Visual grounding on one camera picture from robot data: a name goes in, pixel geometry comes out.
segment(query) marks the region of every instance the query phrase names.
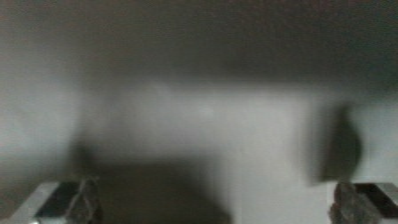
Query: gray surface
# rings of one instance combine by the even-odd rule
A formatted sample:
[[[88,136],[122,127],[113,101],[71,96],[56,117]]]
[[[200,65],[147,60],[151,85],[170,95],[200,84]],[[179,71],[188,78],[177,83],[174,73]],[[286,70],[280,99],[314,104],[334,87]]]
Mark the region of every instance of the gray surface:
[[[74,175],[83,132],[115,164],[211,158],[202,185],[238,224],[327,223],[327,185],[305,179],[321,109],[350,87],[394,84],[398,33],[394,1],[334,3],[1,2],[3,214]],[[364,118],[367,180],[396,179],[394,103]]]

